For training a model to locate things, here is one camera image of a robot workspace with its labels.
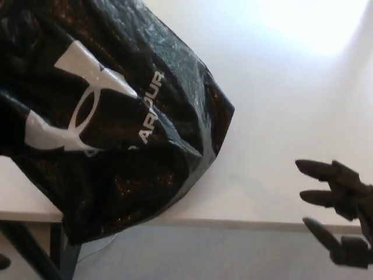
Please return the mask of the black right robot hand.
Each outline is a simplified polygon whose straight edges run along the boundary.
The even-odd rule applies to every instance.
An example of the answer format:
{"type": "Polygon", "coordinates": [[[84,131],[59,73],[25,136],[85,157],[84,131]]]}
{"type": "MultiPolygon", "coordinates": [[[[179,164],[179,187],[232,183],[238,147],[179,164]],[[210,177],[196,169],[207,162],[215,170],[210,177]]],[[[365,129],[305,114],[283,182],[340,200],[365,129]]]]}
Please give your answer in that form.
{"type": "Polygon", "coordinates": [[[334,160],[331,163],[308,159],[295,161],[298,170],[329,185],[328,190],[300,192],[303,201],[324,208],[333,208],[348,221],[359,220],[365,240],[342,236],[340,240],[312,218],[303,218],[304,225],[329,252],[334,264],[365,268],[372,264],[372,185],[361,182],[359,174],[334,160]]]}

